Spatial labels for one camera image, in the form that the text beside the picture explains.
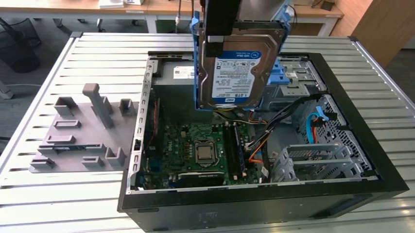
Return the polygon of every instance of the barcode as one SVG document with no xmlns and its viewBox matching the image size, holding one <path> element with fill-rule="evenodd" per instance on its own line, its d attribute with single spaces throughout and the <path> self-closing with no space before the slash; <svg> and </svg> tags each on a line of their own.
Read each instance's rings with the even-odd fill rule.
<svg viewBox="0 0 415 233">
<path fill-rule="evenodd" d="M 247 75 L 218 75 L 217 78 L 245 78 Z"/>
</svg>

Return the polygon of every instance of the metal slatted table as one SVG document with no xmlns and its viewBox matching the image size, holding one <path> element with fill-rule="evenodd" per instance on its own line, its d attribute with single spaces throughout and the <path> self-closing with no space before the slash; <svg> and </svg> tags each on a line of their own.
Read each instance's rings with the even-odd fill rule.
<svg viewBox="0 0 415 233">
<path fill-rule="evenodd" d="M 121 172 L 32 174 L 28 164 L 52 123 L 58 96 L 88 101 L 98 83 L 109 101 L 138 101 L 146 52 L 192 51 L 188 35 L 84 33 L 70 38 L 0 157 L 0 232 L 141 232 L 116 212 Z M 357 42 L 291 36 L 285 52 L 319 52 L 407 181 L 409 191 L 340 218 L 212 229 L 220 232 L 415 232 L 415 107 Z"/>
</svg>

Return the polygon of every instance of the hard drive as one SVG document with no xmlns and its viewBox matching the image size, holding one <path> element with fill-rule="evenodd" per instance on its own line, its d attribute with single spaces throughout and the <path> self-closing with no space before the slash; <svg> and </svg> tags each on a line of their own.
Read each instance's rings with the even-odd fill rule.
<svg viewBox="0 0 415 233">
<path fill-rule="evenodd" d="M 222 53 L 205 57 L 204 30 L 198 31 L 198 77 L 196 102 L 200 109 L 256 107 L 269 78 L 280 42 L 281 28 L 233 29 L 224 36 Z"/>
</svg>

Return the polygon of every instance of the ram slot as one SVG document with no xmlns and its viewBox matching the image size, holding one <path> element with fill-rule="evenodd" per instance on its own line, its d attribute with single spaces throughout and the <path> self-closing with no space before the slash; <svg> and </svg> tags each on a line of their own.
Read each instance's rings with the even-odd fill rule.
<svg viewBox="0 0 415 233">
<path fill-rule="evenodd" d="M 247 173 L 245 173 L 244 152 L 241 149 L 240 136 L 238 136 L 236 123 L 233 123 L 233 128 L 234 128 L 236 154 L 237 154 L 237 158 L 238 158 L 240 172 L 241 172 L 241 176 L 245 177 Z"/>
<path fill-rule="evenodd" d="M 224 124 L 222 128 L 222 138 L 224 138 L 224 148 L 225 148 L 225 157 L 228 163 L 228 174 L 230 180 L 237 180 L 237 177 L 241 177 L 241 167 L 237 155 L 237 142 L 234 134 L 234 126 Z"/>
</svg>

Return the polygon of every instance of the motherboard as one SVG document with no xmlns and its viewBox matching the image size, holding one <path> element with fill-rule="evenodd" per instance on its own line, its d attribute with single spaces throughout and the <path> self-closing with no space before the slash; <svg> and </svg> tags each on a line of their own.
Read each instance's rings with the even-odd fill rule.
<svg viewBox="0 0 415 233">
<path fill-rule="evenodd" d="M 257 183 L 256 168 L 244 162 L 248 140 L 241 123 L 164 126 L 161 157 L 148 160 L 152 188 Z"/>
</svg>

